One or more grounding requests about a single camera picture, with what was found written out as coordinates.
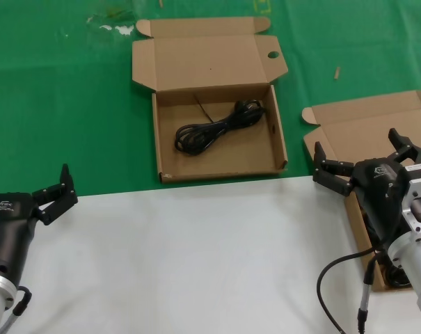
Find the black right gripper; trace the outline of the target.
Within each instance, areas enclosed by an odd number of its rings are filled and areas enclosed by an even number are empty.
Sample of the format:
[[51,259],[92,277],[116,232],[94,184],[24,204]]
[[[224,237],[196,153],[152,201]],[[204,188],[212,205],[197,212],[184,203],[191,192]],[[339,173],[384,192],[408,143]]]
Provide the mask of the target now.
[[392,244],[408,231],[401,222],[402,198],[396,187],[402,162],[410,159],[421,164],[421,148],[410,138],[401,136],[391,128],[388,139],[395,151],[388,157],[374,158],[353,163],[330,160],[319,141],[315,143],[312,180],[342,196],[348,196],[353,187],[360,206],[364,209],[369,225],[383,244]]

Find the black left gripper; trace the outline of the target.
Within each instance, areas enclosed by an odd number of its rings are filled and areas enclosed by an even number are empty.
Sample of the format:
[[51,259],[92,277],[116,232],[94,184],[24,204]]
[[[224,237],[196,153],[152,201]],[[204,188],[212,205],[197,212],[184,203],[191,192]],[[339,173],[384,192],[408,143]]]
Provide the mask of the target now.
[[0,193],[0,276],[19,283],[37,219],[50,225],[78,203],[74,181],[63,164],[59,183],[34,193]]

